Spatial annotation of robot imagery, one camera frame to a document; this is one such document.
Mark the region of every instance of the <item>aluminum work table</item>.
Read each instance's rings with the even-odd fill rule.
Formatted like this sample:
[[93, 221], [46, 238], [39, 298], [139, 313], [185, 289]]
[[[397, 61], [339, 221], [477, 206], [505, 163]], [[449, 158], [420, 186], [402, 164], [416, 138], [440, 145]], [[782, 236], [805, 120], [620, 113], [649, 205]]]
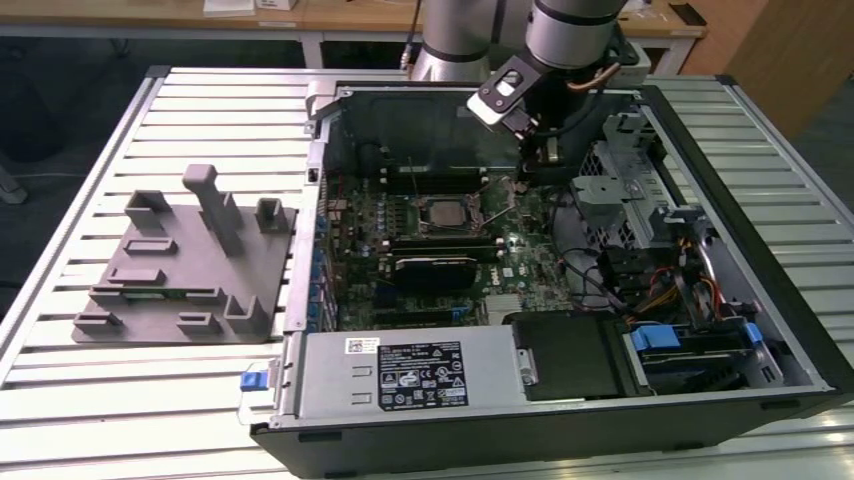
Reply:
[[[191, 202], [185, 167], [211, 163], [218, 186], [237, 193], [239, 204], [277, 196], [301, 208], [305, 98], [321, 77], [393, 81], [400, 73], [174, 68], [145, 80], [0, 325], [0, 479], [294, 478], [255, 445], [237, 414], [239, 373], [278, 355], [275, 338], [263, 345], [129, 348], [78, 345], [71, 332], [129, 225], [123, 207], [135, 189]], [[853, 358], [854, 217], [738, 87], [712, 77], [650, 83]], [[685, 178], [674, 177], [690, 199]], [[287, 278], [286, 272], [283, 307]], [[269, 392], [245, 399], [243, 407], [270, 411]], [[383, 478], [839, 478], [854, 475], [853, 444], [854, 410], [844, 407], [706, 449]]]

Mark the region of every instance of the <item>motherboard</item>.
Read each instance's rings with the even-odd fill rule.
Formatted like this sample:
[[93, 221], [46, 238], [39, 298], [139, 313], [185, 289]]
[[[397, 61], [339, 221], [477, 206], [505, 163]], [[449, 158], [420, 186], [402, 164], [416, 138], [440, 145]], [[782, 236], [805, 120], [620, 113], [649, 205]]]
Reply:
[[489, 325], [572, 308], [552, 237], [560, 192], [510, 173], [330, 178], [337, 330]]

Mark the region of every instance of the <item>blue connector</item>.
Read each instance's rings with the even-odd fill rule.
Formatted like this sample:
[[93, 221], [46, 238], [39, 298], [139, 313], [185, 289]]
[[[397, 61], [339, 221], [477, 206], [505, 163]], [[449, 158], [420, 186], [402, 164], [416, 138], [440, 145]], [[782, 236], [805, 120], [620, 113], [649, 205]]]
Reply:
[[261, 392], [267, 390], [270, 388], [267, 386], [269, 376], [267, 372], [243, 372], [241, 374], [241, 391]]
[[753, 345], [760, 345], [762, 343], [762, 332], [760, 331], [760, 327], [757, 327], [757, 324], [748, 322], [745, 324], [745, 332], [748, 332], [750, 343]]
[[454, 320], [456, 322], [460, 322], [460, 321], [461, 321], [461, 319], [462, 319], [462, 318], [466, 316], [466, 314], [469, 313], [469, 307], [454, 307], [454, 308], [452, 309], [452, 312], [453, 312], [453, 314], [452, 314], [452, 315], [453, 315], [453, 317], [452, 317], [452, 318], [453, 318], [453, 320]]
[[645, 325], [632, 332], [632, 343], [642, 352], [653, 348], [680, 348], [680, 337], [670, 325]]
[[327, 231], [326, 217], [318, 216], [318, 220], [315, 222], [315, 231], [318, 233], [326, 233], [326, 231]]

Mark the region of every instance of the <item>power supply label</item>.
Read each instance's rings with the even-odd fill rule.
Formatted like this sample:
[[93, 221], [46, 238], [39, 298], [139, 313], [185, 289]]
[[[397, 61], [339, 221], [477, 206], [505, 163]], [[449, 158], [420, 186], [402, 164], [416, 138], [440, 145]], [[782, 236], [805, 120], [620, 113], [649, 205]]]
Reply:
[[377, 358], [385, 411], [469, 405], [460, 342], [381, 345]]

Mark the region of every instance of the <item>table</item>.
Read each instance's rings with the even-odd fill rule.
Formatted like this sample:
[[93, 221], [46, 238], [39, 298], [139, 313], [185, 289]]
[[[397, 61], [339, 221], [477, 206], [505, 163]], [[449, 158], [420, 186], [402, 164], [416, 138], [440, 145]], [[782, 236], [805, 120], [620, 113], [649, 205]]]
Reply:
[[[205, 18], [205, 0], [0, 0], [0, 35], [199, 40], [295, 40], [306, 66], [323, 68], [325, 41], [404, 42], [414, 2], [301, 0], [291, 11]], [[666, 0], [646, 15], [624, 14], [629, 38], [664, 49], [657, 73], [677, 74], [705, 27], [685, 25]]]
[[[0, 479], [205, 477], [289, 480], [241, 425], [239, 375], [281, 354], [263, 345], [78, 345], [87, 302], [129, 225], [131, 192], [193, 201], [191, 162], [221, 171], [241, 205], [275, 196], [301, 208], [314, 79], [401, 80], [396, 71], [174, 68], [142, 84], [45, 255], [0, 324]], [[840, 348], [854, 358], [854, 217], [781, 140], [738, 87], [713, 77], [653, 77]], [[688, 181], [668, 161], [689, 201]], [[283, 282], [281, 305], [287, 301]], [[277, 317], [282, 331], [282, 315]], [[247, 405], [269, 414], [265, 395]], [[614, 480], [841, 478], [854, 465], [854, 415], [786, 420], [717, 447], [408, 474]]]

